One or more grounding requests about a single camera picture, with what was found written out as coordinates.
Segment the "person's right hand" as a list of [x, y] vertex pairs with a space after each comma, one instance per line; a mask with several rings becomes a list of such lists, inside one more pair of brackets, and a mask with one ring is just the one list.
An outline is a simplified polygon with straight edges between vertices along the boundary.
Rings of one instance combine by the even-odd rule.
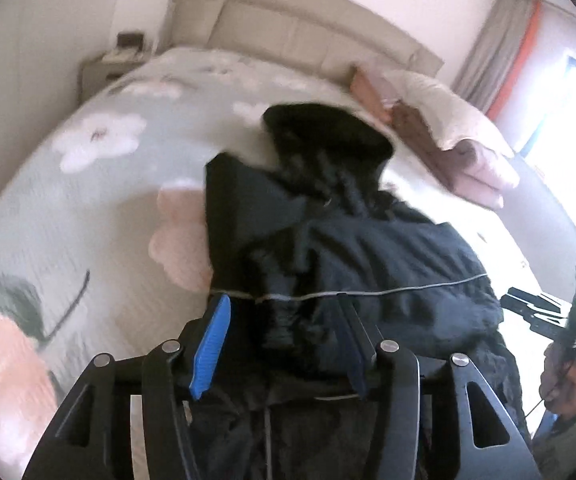
[[546, 348], [538, 393], [547, 411], [568, 422], [576, 417], [576, 361], [564, 362], [564, 356], [556, 342]]

